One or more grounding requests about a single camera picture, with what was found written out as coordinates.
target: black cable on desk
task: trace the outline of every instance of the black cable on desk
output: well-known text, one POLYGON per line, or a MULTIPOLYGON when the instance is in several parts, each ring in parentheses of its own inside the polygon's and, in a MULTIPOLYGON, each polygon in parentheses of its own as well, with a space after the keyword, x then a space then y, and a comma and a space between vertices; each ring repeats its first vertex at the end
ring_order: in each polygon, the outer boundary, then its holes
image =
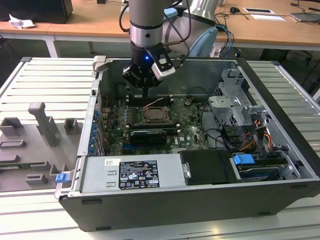
POLYGON ((125 11, 126 11, 126 9, 128 7, 129 7, 129 3, 124 6, 124 8, 122 9, 122 11, 120 13, 120 16, 119 16, 119 26, 120 26, 121 30, 124 33, 128 33, 129 32, 129 29, 124 28, 123 25, 122 25, 122 17, 123 17, 123 15, 124 15, 124 13, 125 13, 125 11))

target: white paper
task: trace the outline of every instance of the white paper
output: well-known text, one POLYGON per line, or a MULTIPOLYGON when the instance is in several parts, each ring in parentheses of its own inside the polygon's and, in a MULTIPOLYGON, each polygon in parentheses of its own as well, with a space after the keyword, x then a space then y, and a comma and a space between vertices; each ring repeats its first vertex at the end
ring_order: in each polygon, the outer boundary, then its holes
POLYGON ((280 16, 258 15, 258 14, 251 14, 251 16, 255 20, 286 21, 280 16))
POLYGON ((9 16, 10 16, 9 23, 11 23, 11 25, 17 29, 32 28, 36 26, 31 20, 21 20, 11 16, 11 14, 9 14, 9 16))
POLYGON ((104 160, 105 166, 119 166, 121 158, 106 158, 104 160))

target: computer case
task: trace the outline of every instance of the computer case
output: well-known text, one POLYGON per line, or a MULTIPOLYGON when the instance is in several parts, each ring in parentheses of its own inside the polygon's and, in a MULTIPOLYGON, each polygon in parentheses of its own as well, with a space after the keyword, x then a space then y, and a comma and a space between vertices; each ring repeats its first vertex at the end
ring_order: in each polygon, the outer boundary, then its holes
POLYGON ((17 19, 65 24, 73 12, 71 0, 0 0, 0 21, 17 19))

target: desk leg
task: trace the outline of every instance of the desk leg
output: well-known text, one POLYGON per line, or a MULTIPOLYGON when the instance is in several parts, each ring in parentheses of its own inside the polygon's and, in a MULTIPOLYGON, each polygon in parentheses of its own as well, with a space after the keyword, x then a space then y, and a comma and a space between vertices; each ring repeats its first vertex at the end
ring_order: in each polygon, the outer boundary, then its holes
POLYGON ((89 44, 89 50, 91 54, 94 54, 96 51, 94 49, 94 43, 92 41, 88 41, 89 44))
POLYGON ((45 36, 43 38, 43 40, 46 43, 46 46, 48 48, 49 54, 51 58, 59 58, 60 57, 60 53, 58 48, 56 47, 56 42, 55 42, 55 38, 54 36, 45 36))

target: floor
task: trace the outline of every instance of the floor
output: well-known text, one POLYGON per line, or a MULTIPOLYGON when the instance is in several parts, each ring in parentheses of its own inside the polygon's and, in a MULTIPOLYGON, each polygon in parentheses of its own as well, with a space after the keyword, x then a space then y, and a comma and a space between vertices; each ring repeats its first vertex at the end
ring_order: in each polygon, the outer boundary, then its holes
MULTIPOLYGON (((8 40, 10 46, 14 49, 16 54, 10 49, 6 43, 2 44, 0 48, 0 85, 2 85, 15 66, 18 64, 21 57, 49 57, 46 44, 42 40, 23 40, 10 39, 8 40)), ((89 52, 89 45, 87 42, 71 42, 58 41, 57 47, 62 58, 92 58, 95 55, 107 55, 108 57, 129 57, 130 46, 128 43, 93 43, 95 53, 89 52)), ((232 54, 240 53, 240 57, 246 60, 260 60, 263 50, 256 48, 233 48, 232 54)), ((272 51, 268 54, 268 60, 279 60, 283 51, 272 51)), ((320 60, 320 52, 312 52, 312 60, 309 66, 306 65, 306 57, 308 56, 301 51, 290 51, 286 60, 282 61, 282 66, 297 80, 300 84, 304 81, 308 73, 320 60)), ((312 74, 308 77, 303 85, 308 88, 312 81, 315 81, 320 76, 320 64, 314 69, 312 74)))

